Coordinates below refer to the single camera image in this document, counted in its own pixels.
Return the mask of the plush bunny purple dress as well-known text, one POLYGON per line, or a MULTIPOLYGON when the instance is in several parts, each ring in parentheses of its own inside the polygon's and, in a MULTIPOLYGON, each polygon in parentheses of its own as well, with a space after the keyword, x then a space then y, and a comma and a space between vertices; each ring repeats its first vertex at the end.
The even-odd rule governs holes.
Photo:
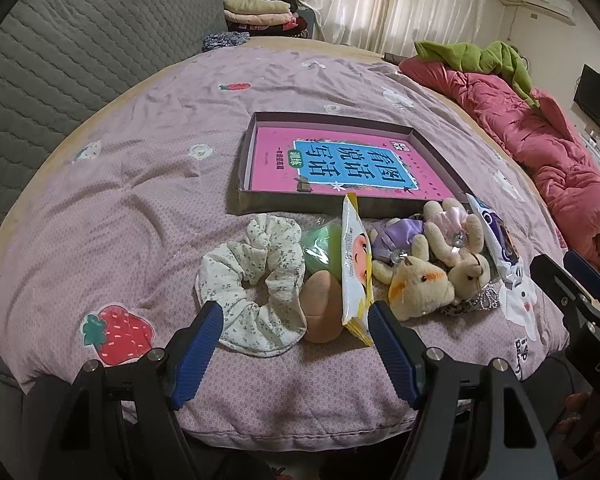
POLYGON ((388 286, 387 302, 399 321, 420 318, 452 304, 454 286, 445 270, 429 261, 422 220, 378 221, 368 236, 373 277, 388 286))

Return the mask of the purple wet wipes pack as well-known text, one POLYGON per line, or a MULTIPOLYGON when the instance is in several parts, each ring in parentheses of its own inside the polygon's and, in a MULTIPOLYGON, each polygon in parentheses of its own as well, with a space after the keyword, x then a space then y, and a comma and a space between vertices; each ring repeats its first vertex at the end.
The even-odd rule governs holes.
POLYGON ((498 276, 505 286, 513 289, 524 277, 524 260, 518 254, 500 215, 482 200, 466 194, 471 211, 479 217, 486 249, 498 276))

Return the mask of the yellow wet wipes pack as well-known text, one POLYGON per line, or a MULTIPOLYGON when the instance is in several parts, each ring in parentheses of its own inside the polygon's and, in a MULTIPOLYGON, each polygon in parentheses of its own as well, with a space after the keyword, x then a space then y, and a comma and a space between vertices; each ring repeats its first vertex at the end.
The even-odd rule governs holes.
POLYGON ((375 301, 372 283, 372 248, 358 215, 358 198, 344 196, 341 215, 342 326, 366 346, 373 344, 368 310, 375 301))

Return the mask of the floral white scrunchie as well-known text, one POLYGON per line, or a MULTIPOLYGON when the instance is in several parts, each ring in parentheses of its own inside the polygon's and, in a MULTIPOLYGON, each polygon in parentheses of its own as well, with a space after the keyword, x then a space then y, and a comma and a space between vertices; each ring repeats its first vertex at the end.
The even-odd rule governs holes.
POLYGON ((256 214, 241 240, 202 257, 195 290, 202 304, 214 301, 222 309, 222 346, 272 358, 304 336, 300 292, 306 264, 300 238, 294 220, 256 214))

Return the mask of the brown makeup sponge egg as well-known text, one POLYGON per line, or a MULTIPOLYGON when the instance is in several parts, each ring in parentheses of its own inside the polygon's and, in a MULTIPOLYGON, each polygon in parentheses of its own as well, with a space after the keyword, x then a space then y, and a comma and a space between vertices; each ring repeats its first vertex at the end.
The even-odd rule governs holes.
POLYGON ((306 317, 306 341, 327 344, 341 334, 342 289, 329 271, 318 271, 306 280, 300 292, 300 306, 306 317))

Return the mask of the plush bunny pink dress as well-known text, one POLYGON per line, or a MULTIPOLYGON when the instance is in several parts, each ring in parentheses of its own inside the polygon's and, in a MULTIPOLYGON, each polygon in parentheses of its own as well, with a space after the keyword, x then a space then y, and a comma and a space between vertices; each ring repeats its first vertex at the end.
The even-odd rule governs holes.
POLYGON ((456 304, 478 295, 491 281, 490 263, 482 254, 480 219, 455 198, 430 200, 424 206, 424 235, 430 252, 448 269, 456 304))

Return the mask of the leopard print scrunchie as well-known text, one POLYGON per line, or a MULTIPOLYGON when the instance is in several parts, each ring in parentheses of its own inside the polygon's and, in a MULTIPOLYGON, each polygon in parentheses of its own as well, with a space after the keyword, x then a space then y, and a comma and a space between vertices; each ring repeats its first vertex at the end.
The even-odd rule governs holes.
POLYGON ((471 312, 496 310, 500 307, 499 290, 498 285, 486 284, 483 289, 480 289, 470 298, 462 300, 459 304, 449 304, 442 307, 440 312, 444 315, 459 316, 471 312))

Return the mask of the pink red comforter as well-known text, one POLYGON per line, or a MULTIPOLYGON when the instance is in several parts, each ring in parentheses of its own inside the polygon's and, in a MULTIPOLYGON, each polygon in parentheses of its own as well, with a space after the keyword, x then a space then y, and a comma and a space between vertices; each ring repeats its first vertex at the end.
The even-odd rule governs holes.
POLYGON ((553 97, 535 90, 533 107, 499 76, 417 56, 399 68, 458 104, 526 170, 567 245, 600 271, 600 170, 553 97))

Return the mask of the green sponge in plastic bag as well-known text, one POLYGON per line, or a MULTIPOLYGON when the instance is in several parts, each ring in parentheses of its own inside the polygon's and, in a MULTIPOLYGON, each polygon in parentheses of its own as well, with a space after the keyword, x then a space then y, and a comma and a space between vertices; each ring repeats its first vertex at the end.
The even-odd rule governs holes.
POLYGON ((341 280, 341 221, 338 219, 312 226, 302 233, 306 273, 313 275, 328 271, 337 281, 341 280))

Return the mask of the green garment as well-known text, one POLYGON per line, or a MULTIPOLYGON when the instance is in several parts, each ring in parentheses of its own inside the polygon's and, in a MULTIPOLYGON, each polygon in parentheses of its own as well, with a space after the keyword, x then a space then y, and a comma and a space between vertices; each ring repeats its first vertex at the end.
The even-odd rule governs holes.
POLYGON ((437 44, 422 40, 415 42, 415 50, 426 62, 442 62, 452 70, 464 73, 499 76, 528 105, 540 106, 534 97, 534 85, 524 60, 514 47, 503 41, 496 40, 480 48, 468 42, 437 44))

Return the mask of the shallow grey cardboard box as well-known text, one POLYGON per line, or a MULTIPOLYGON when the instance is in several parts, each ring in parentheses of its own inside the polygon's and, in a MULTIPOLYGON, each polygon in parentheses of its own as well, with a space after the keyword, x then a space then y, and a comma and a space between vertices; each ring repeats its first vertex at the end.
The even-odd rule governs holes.
POLYGON ((406 218, 470 187, 412 127, 326 114, 257 112, 242 138, 234 211, 406 218))

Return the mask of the pink and blue book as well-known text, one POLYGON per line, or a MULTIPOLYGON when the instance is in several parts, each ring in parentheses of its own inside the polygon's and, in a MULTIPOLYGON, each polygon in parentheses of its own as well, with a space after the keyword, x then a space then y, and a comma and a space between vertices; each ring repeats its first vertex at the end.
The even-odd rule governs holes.
POLYGON ((409 140, 370 130, 260 126, 254 133, 248 188, 400 200, 444 200, 453 195, 442 173, 409 140))

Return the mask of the white sheer curtain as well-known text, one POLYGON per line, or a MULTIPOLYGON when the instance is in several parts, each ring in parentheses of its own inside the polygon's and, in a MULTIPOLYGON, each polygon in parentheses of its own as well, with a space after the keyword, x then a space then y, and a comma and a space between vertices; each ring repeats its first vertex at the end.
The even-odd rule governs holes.
POLYGON ((417 41, 473 42, 486 0, 299 0, 330 44, 410 56, 417 41))

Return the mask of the dark floral fabric bundle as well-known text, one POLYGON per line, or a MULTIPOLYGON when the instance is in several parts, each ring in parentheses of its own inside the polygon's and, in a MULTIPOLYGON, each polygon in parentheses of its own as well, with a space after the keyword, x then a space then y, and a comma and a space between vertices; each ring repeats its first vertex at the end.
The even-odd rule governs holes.
POLYGON ((217 32, 204 37, 202 52, 221 48, 239 47, 250 39, 248 32, 217 32))

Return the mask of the grey quilted sofa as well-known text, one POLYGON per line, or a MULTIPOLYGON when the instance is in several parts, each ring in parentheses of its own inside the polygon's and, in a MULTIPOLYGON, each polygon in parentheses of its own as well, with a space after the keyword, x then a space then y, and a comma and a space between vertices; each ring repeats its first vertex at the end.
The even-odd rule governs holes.
POLYGON ((223 0, 19 0, 0 25, 0 226, 74 129, 225 29, 223 0))

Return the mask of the stack of folded clothes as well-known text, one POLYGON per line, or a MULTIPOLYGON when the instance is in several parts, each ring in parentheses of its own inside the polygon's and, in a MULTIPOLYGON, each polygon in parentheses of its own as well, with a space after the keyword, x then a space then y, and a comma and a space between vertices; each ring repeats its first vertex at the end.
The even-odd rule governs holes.
POLYGON ((224 0, 223 4, 230 32, 246 32, 249 36, 310 36, 309 21, 301 15, 298 0, 224 0))

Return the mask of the white wall air conditioner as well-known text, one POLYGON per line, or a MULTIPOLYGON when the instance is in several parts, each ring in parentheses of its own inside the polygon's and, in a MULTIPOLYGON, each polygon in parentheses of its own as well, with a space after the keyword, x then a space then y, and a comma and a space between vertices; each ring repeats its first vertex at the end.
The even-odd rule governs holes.
POLYGON ((576 24, 574 7, 569 0, 521 0, 527 6, 541 9, 571 26, 576 24))

